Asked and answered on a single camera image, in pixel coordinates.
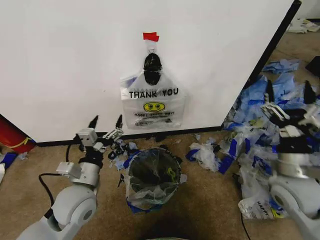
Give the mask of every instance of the smiley face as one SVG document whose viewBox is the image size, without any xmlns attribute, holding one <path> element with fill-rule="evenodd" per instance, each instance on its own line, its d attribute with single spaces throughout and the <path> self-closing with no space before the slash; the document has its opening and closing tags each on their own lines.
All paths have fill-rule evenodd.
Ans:
<svg viewBox="0 0 320 240">
<path fill-rule="evenodd" d="M 165 110 L 165 105 L 161 102 L 147 102 L 143 109 L 149 113 L 155 113 Z"/>
</svg>

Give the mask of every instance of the crumpled plastic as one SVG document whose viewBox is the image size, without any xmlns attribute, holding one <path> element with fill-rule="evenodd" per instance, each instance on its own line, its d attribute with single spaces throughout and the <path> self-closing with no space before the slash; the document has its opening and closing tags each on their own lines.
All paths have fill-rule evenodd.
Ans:
<svg viewBox="0 0 320 240">
<path fill-rule="evenodd" d="M 284 218 L 288 214 L 269 194 L 268 179 L 272 175 L 272 161 L 278 158 L 271 147 L 255 145 L 248 154 L 238 158 L 243 199 L 238 203 L 245 219 Z"/>
<path fill-rule="evenodd" d="M 211 139 L 204 144 L 192 143 L 186 158 L 191 161 L 197 161 L 204 169 L 217 172 L 219 170 L 220 160 L 216 157 L 211 142 L 214 143 Z"/>
<path fill-rule="evenodd" d="M 243 200 L 238 204 L 245 219 L 283 218 L 288 214 L 277 205 L 268 191 L 272 162 L 278 159 L 276 145 L 280 142 L 279 127 L 271 123 L 261 111 L 267 79 L 260 76 L 253 85 L 244 89 L 232 106 L 223 127 L 230 135 L 219 143 L 229 159 L 241 165 L 239 175 Z M 291 73 L 282 73 L 273 83 L 274 102 L 282 109 L 306 109 L 304 84 L 295 84 Z M 308 140 L 314 151 L 320 144 Z M 320 166 L 320 153 L 310 155 L 313 166 Z"/>
<path fill-rule="evenodd" d="M 129 142 L 126 144 L 122 139 L 118 139 L 116 141 L 116 145 L 119 148 L 121 154 L 118 153 L 118 151 L 114 151 L 116 154 L 116 157 L 114 159 L 110 159 L 110 168 L 115 165 L 118 171 L 125 168 L 124 163 L 128 158 L 130 157 L 130 154 L 128 154 L 128 151 L 131 150 L 131 152 L 137 152 L 138 147 L 137 144 L 134 142 Z"/>
<path fill-rule="evenodd" d="M 299 67 L 299 59 L 281 59 L 279 61 L 271 61 L 268 65 L 264 66 L 263 72 L 272 72 L 273 74 L 282 74 L 287 72 L 296 71 Z"/>
<path fill-rule="evenodd" d="M 290 33 L 296 34 L 305 34 L 309 32 L 317 32 L 320 29 L 320 26 L 305 19 L 305 18 L 298 18 L 293 19 L 287 29 Z"/>
</svg>

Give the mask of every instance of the white robotic arm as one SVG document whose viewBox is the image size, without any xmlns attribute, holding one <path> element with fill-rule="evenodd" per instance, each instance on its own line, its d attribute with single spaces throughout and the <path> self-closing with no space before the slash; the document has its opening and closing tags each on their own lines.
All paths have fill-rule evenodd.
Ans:
<svg viewBox="0 0 320 240">
<path fill-rule="evenodd" d="M 73 185 L 63 189 L 40 221 L 25 229 L 17 240 L 71 240 L 75 237 L 96 212 L 103 153 L 107 146 L 121 137 L 121 127 L 122 116 L 115 129 L 103 137 L 97 136 L 94 127 L 78 132 L 77 136 L 86 150 L 85 157 L 80 159 L 79 164 L 61 162 L 56 169 Z"/>
<path fill-rule="evenodd" d="M 272 83 L 266 89 L 265 115 L 280 127 L 278 160 L 274 162 L 269 190 L 277 204 L 297 223 L 305 240 L 320 240 L 320 168 L 310 163 L 312 153 L 307 144 L 309 128 L 320 128 L 316 115 L 319 107 L 309 82 L 305 84 L 304 102 L 307 110 L 282 110 L 273 103 Z"/>
</svg>

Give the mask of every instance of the scattered trash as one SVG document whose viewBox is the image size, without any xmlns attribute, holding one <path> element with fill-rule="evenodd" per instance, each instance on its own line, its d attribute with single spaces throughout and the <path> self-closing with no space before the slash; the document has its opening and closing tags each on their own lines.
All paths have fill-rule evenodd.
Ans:
<svg viewBox="0 0 320 240">
<path fill-rule="evenodd" d="M 138 149 L 137 144 L 135 144 L 134 142 L 129 142 L 129 148 L 132 149 Z"/>
<path fill-rule="evenodd" d="M 184 184 L 187 182 L 188 176 L 186 174 L 181 174 L 180 176 L 180 184 Z"/>
<path fill-rule="evenodd" d="M 133 213 L 160 209 L 187 180 L 177 158 L 164 148 L 139 151 L 126 162 L 126 201 Z"/>
<path fill-rule="evenodd" d="M 287 31 L 296 34 L 305 34 L 309 32 L 317 32 L 320 26 L 304 18 L 293 19 Z"/>
<path fill-rule="evenodd" d="M 173 144 L 179 144 L 181 143 L 181 139 L 178 139 L 177 141 L 175 141 Z"/>
<path fill-rule="evenodd" d="M 28 152 L 20 153 L 17 157 L 20 158 L 20 160 L 26 160 L 28 159 Z"/>
<path fill-rule="evenodd" d="M 199 142 L 201 139 L 201 135 L 200 134 L 194 134 L 195 139 Z"/>
<path fill-rule="evenodd" d="M 206 144 L 214 144 L 216 140 L 213 137 L 209 137 L 209 139 L 205 142 Z"/>
<path fill-rule="evenodd" d="M 263 72 L 272 72 L 273 74 L 282 74 L 291 71 L 296 71 L 299 67 L 299 59 L 281 59 L 279 61 L 271 61 L 268 65 L 264 66 Z"/>
<path fill-rule="evenodd" d="M 110 159 L 109 168 L 112 168 L 113 165 L 116 166 L 117 170 L 120 171 L 124 169 L 125 161 L 135 152 L 138 151 L 137 144 L 134 142 L 124 143 L 122 139 L 117 140 L 112 146 L 111 151 L 108 155 Z"/>
<path fill-rule="evenodd" d="M 0 164 L 4 164 L 4 168 L 7 169 L 11 166 L 11 164 L 14 162 L 14 160 L 16 159 L 17 157 L 17 153 L 15 152 L 8 152 L 3 160 L 0 162 Z"/>
<path fill-rule="evenodd" d="M 2 179 L 4 178 L 5 173 L 6 173 L 5 164 L 0 163 L 0 184 L 2 182 Z"/>
<path fill-rule="evenodd" d="M 248 154 L 238 158 L 241 165 L 242 197 L 238 206 L 245 219 L 284 218 L 288 214 L 269 195 L 268 179 L 272 161 L 278 158 L 271 147 L 255 145 Z"/>
<path fill-rule="evenodd" d="M 219 170 L 220 160 L 216 157 L 211 144 L 192 143 L 186 158 L 190 161 L 196 160 L 202 168 L 209 169 L 212 172 Z"/>
<path fill-rule="evenodd" d="M 282 109 L 305 109 L 304 84 L 296 84 L 294 75 L 282 73 L 273 83 L 274 102 Z M 240 164 L 242 197 L 238 206 L 245 219 L 284 218 L 288 214 L 271 198 L 268 179 L 272 175 L 272 162 L 278 158 L 276 146 L 280 142 L 279 128 L 261 111 L 265 103 L 267 78 L 263 75 L 244 89 L 224 120 L 223 128 L 230 134 L 218 145 L 225 157 L 219 163 L 224 173 L 231 163 Z M 320 150 L 319 142 L 309 139 L 314 151 Z M 310 156 L 314 166 L 320 166 L 320 152 Z"/>
</svg>

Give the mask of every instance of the floor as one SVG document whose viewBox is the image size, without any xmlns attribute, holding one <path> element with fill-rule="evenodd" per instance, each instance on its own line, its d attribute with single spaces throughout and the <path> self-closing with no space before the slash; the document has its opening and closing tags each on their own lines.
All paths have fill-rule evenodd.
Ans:
<svg viewBox="0 0 320 240">
<path fill-rule="evenodd" d="M 302 60 L 295 72 L 298 82 L 319 80 L 304 69 L 311 59 L 320 55 L 320 32 L 307 34 L 286 33 L 272 53 L 270 60 L 298 58 Z M 268 78 L 277 76 L 268 74 Z M 217 141 L 225 132 L 201 133 L 200 142 L 209 137 Z M 180 237 L 190 240 L 246 240 L 241 224 L 238 202 L 240 192 L 234 184 L 233 165 L 225 175 L 201 168 L 184 156 L 189 145 L 196 142 L 191 134 L 167 137 L 160 143 L 153 139 L 135 139 L 140 149 L 165 144 L 171 152 L 183 159 L 182 172 L 187 182 L 182 184 L 172 199 L 158 212 L 132 214 L 125 200 L 125 185 L 117 187 L 120 173 L 109 168 L 105 155 L 100 171 L 101 186 L 98 210 L 93 219 L 75 237 L 76 240 L 143 240 L 156 237 Z M 50 206 L 49 198 L 38 181 L 38 175 L 55 172 L 64 161 L 66 146 L 36 147 L 27 160 L 16 160 L 7 170 L 0 185 L 0 239 L 14 240 L 30 224 L 38 221 Z M 74 145 L 70 160 L 77 162 L 83 156 Z M 46 177 L 45 181 L 54 196 L 69 185 L 66 178 Z M 246 220 L 245 226 L 252 240 L 301 240 L 291 219 Z"/>
</svg>

